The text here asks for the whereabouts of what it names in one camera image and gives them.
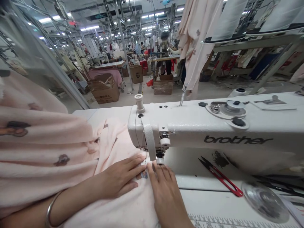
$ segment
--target finger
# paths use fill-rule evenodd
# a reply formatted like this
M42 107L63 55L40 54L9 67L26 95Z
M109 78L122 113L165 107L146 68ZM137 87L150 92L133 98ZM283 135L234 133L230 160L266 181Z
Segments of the finger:
M124 159L124 160L121 160L120 162L121 162L122 164L128 164L128 163L130 163L131 161L133 161L133 160L135 160L135 159L137 159L137 158L139 158L139 157L142 157L142 155L141 155L141 154L136 154L136 155L133 155L132 157L126 158L126 159Z
M129 191L131 191L132 189L137 188L137 187L138 187L138 183L135 181L130 181L130 182L126 183L122 187L122 189L118 192L118 197L128 193Z
M162 172L165 176L166 181L171 181L171 176L170 176L170 173L169 173L169 170L167 169L167 167L164 166L164 165L162 165L160 167L161 167L161 170L162 170Z
M128 164L126 164L126 167L128 170L133 169L135 166L139 165L141 162L143 162L145 160L146 156L144 155L139 155L138 157L136 157L135 159L133 159L132 161L130 161Z
M127 181L131 180L132 178L136 177L137 174L140 174L142 171L144 171L147 168L147 165L141 165L138 167L135 167L134 169L131 169L127 173Z
M152 164L151 163L148 163L147 164L147 168L148 168L148 173L149 173L149 177L150 177L150 181L151 181L151 185L152 185L152 189L153 191L155 190L157 184L158 184L158 180L155 176L155 173L153 171L153 168L152 168Z
M164 181L165 180L165 176L164 176L164 173L162 172L161 166L157 165L156 161L153 161L152 164L153 164L153 166L155 168L155 172L157 174L158 181L159 182Z
M167 167L167 170L169 171L169 174L170 174L170 177L171 177L172 182L174 182L174 183L177 184L177 180L176 180L176 177L175 177L175 173L172 171L172 169L170 169L169 166L166 166L166 167Z

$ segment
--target brother logo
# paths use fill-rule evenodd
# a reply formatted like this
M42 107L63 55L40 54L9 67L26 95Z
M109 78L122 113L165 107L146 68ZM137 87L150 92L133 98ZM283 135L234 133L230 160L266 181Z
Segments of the brother logo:
M243 136L242 138L234 136L233 138L229 137L220 137L220 138L214 138L210 136L206 136L204 139L205 143L232 143L232 144L264 144L267 141L270 141L273 139L262 139L262 138L256 138L256 139L251 139L247 138L246 136Z

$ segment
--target thread spool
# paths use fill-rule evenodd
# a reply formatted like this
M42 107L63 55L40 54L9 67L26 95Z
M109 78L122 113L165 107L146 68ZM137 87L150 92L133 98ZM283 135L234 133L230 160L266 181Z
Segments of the thread spool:
M262 26L260 32L288 29L303 7L303 0L280 1Z
M228 97L240 97L246 95L246 90L243 88L238 88L233 90Z
M143 96L141 94L136 94L134 96L137 104L137 112L138 113L144 113L145 107L143 106Z
M232 38L245 10L248 0L229 0L219 19L211 41L226 40Z

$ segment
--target box with logo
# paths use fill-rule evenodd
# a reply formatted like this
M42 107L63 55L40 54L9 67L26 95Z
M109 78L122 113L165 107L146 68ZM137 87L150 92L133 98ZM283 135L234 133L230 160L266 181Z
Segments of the box with logo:
M141 65L130 66L130 73L134 84L143 82L143 70Z
M88 81L88 86L98 104L119 100L120 92L112 74L98 75L95 79Z
M159 75L153 80L155 95L171 95L173 90L173 75Z

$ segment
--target sewing machine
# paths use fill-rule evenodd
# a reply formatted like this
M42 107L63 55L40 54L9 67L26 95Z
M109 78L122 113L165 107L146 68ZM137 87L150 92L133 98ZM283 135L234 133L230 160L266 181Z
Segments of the sewing machine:
M131 108L128 131L150 160L166 163L170 147L216 149L250 174L288 174L304 160L304 97L295 93L143 104Z

